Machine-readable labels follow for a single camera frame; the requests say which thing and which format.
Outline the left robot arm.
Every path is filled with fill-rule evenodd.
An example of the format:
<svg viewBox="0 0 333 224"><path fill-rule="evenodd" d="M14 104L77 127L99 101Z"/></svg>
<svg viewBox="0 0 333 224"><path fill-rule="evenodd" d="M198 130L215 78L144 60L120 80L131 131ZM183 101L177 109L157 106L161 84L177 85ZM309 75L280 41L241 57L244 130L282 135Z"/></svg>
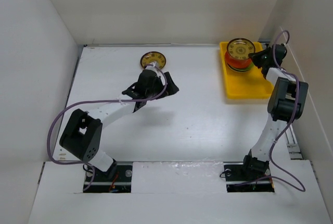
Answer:
<svg viewBox="0 0 333 224"><path fill-rule="evenodd" d="M152 66L146 67L137 82L124 90L114 102L89 111L74 110L59 144L81 162L93 165L102 179L111 180L117 173L117 162L99 149L103 128L138 111L147 101L171 96L178 91L169 72L160 72Z"/></svg>

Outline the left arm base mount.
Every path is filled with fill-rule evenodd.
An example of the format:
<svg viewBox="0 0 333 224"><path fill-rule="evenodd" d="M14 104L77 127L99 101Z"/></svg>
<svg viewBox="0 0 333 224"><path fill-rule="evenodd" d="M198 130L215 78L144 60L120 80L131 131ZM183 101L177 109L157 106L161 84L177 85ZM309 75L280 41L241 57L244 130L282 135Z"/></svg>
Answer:
<svg viewBox="0 0 333 224"><path fill-rule="evenodd" d="M117 164L116 171L111 178L107 178L103 172L95 169L95 176L92 179L92 169L83 166L85 178L83 183L83 193L131 193L133 162L120 162Z"/></svg>

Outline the orange plate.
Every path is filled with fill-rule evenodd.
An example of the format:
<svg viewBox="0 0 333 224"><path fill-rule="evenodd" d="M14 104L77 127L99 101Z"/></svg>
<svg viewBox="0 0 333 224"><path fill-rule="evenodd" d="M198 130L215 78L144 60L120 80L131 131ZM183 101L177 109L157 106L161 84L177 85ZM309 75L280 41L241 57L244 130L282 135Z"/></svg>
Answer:
<svg viewBox="0 0 333 224"><path fill-rule="evenodd" d="M229 64L231 67L236 69L245 69L249 66L251 66L252 61L251 59L236 59L233 58L229 53L225 54L225 61L227 64Z"/></svg>

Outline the green plate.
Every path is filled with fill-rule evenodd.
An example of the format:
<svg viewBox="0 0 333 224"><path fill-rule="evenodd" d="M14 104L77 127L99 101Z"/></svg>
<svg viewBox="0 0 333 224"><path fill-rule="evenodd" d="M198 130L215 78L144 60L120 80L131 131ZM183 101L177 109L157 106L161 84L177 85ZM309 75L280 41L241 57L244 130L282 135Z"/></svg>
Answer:
<svg viewBox="0 0 333 224"><path fill-rule="evenodd" d="M254 64L249 65L249 66L246 68L246 71L251 70L253 67L254 67Z"/></svg>

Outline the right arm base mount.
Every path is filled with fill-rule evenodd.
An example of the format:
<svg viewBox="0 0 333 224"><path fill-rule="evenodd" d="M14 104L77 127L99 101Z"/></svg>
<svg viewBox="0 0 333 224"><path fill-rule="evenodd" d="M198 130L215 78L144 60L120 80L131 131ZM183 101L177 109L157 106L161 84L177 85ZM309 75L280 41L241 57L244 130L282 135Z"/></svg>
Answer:
<svg viewBox="0 0 333 224"><path fill-rule="evenodd" d="M225 180L228 193L274 193L270 175L269 162L253 158L249 153L243 161L224 162L220 178Z"/></svg>

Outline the black plate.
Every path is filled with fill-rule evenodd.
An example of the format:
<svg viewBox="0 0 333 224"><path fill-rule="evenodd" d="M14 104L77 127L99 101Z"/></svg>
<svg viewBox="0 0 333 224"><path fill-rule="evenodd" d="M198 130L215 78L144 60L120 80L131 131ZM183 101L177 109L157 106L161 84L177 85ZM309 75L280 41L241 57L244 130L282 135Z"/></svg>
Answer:
<svg viewBox="0 0 333 224"><path fill-rule="evenodd" d="M244 68L244 69L237 69L237 68L235 68L235 67L229 66L229 69L230 69L230 70L233 70L233 71L235 71L235 72L240 72L240 73L248 72L248 71L246 71L246 68Z"/></svg>

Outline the yellow patterned plate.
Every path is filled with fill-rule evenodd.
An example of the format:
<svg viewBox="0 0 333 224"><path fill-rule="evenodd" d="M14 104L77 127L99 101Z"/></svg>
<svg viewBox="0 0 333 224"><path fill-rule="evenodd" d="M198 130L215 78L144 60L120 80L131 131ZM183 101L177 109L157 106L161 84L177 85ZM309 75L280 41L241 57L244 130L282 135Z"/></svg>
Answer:
<svg viewBox="0 0 333 224"><path fill-rule="evenodd" d="M255 53L255 45L248 39L236 38L227 44L227 53L236 60L247 60L249 54Z"/></svg>
<svg viewBox="0 0 333 224"><path fill-rule="evenodd" d="M167 63L166 57L161 52L151 51L145 53L140 59L140 66L146 68L150 63L156 63L160 69L163 69Z"/></svg>

